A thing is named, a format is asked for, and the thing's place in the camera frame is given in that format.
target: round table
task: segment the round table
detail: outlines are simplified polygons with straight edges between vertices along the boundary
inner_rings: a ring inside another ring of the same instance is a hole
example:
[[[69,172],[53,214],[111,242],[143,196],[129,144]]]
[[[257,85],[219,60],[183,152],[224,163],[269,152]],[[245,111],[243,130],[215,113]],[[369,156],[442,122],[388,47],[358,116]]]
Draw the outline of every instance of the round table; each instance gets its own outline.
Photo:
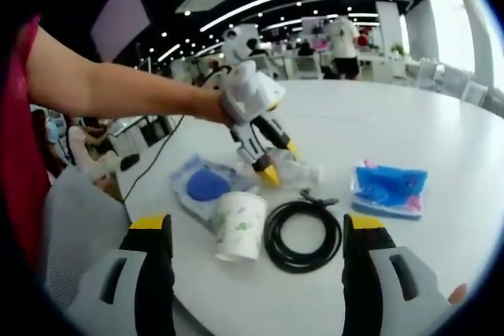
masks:
[[[324,182],[313,192],[337,197],[336,218],[350,209],[350,172],[363,158],[428,171],[426,209],[418,221],[382,218],[398,246],[408,246],[437,274],[441,293],[460,283],[474,288],[495,249],[504,220],[504,120],[441,94],[345,80],[283,82],[277,119],[303,159],[322,164]],[[127,192],[160,143],[119,174]],[[237,161],[236,144],[218,124],[189,118],[127,201],[132,220],[172,214],[175,294],[216,336],[334,336],[343,329],[342,251],[304,275],[278,270],[262,247],[254,263],[215,259],[213,236],[181,210],[169,174],[190,155],[225,164]],[[296,192],[261,195],[269,210]],[[323,227],[308,217],[286,225],[287,244],[308,252]]]

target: white shirt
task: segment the white shirt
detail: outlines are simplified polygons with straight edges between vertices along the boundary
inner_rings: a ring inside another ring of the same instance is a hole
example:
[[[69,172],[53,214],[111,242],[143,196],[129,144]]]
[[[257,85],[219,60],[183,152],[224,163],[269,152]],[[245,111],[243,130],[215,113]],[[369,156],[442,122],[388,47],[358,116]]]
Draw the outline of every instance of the white shirt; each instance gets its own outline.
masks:
[[[348,17],[338,17],[334,23],[329,24],[328,34],[332,43],[334,58],[355,58],[354,39],[359,36],[359,31]]]
[[[89,172],[95,165],[86,148],[86,135],[78,126],[71,126],[69,130],[69,146],[76,161],[76,166],[81,172]]]
[[[222,45],[222,52],[224,53],[226,62],[231,66],[239,65],[243,60],[235,39],[225,40]]]

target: white paper cup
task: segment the white paper cup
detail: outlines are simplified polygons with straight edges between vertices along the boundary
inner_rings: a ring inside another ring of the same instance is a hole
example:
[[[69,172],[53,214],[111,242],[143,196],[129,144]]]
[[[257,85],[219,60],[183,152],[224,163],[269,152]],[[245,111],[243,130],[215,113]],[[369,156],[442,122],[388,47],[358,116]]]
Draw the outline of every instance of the white paper cup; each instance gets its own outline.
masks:
[[[220,197],[216,258],[226,261],[257,260],[268,202],[247,192]]]

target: yellow gripper tip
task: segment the yellow gripper tip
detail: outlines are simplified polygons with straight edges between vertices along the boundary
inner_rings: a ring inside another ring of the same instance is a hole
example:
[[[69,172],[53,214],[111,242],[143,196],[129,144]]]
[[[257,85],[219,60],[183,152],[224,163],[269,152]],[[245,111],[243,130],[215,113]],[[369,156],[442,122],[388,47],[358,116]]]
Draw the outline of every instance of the yellow gripper tip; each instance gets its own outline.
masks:
[[[280,186],[278,173],[276,173],[276,169],[272,164],[268,166],[264,171],[258,172],[258,175],[263,181],[267,182],[268,184]]]

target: black cable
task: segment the black cable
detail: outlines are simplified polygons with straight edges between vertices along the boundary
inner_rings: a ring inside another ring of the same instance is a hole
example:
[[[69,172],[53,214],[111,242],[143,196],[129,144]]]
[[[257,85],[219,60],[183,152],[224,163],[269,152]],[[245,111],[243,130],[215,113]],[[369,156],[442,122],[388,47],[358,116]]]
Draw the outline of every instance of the black cable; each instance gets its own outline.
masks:
[[[326,265],[338,253],[342,231],[338,220],[326,209],[338,202],[335,198],[317,200],[309,191],[301,191],[303,199],[287,202],[273,209],[265,222],[265,248],[271,261],[282,271],[308,273]],[[297,253],[282,240],[282,227],[295,214],[305,214],[321,220],[325,227],[322,245],[312,253]]]
[[[176,129],[178,129],[178,128],[179,128],[179,126],[180,126],[180,124],[182,123],[182,121],[183,121],[183,119],[184,119],[184,118],[185,118],[185,115],[184,115],[184,116],[182,116],[182,117],[180,118],[179,122],[178,122],[178,123],[176,124],[176,126],[173,128],[172,133],[168,136],[168,138],[167,138],[167,139],[165,139],[165,141],[163,142],[163,144],[162,144],[162,145],[161,145],[161,147],[159,148],[159,151],[157,152],[156,156],[154,157],[154,159],[152,160],[152,162],[149,164],[149,167],[147,167],[147,169],[146,169],[144,172],[142,172],[142,174],[140,174],[140,176],[139,176],[139,177],[137,177],[137,178],[135,179],[135,181],[133,182],[132,187],[131,187],[131,188],[129,188],[128,193],[127,193],[127,194],[124,196],[124,198],[123,198],[123,202],[124,202],[125,204],[126,204],[126,200],[128,199],[129,195],[131,194],[131,192],[132,192],[133,188],[135,187],[135,185],[137,184],[137,182],[138,182],[138,181],[140,181],[140,179],[141,179],[142,177],[144,177],[144,176],[145,176],[145,174],[146,174],[146,173],[148,173],[148,171],[152,168],[152,166],[154,165],[154,163],[156,162],[156,160],[159,158],[159,155],[161,155],[161,151],[165,148],[166,143],[168,143],[168,141],[169,141],[169,140],[172,138],[172,136],[175,134]]]

